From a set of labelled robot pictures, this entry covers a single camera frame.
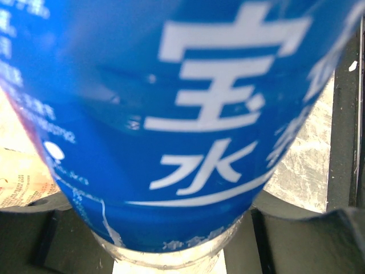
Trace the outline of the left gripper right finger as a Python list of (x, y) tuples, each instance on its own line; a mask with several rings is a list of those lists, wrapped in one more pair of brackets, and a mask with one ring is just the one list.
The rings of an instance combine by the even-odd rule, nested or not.
[(224, 257), (228, 273), (364, 273), (364, 210), (317, 213), (263, 191)]

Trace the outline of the blue Pocari bottle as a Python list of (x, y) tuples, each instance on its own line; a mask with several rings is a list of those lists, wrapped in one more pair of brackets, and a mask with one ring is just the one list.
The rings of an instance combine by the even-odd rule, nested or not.
[(209, 272), (363, 1), (2, 1), (1, 88), (128, 273)]

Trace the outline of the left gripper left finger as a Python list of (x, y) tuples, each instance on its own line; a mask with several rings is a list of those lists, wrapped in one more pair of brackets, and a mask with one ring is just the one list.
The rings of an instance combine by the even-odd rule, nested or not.
[(61, 192), (1, 209), (1, 273), (112, 273), (113, 265)]

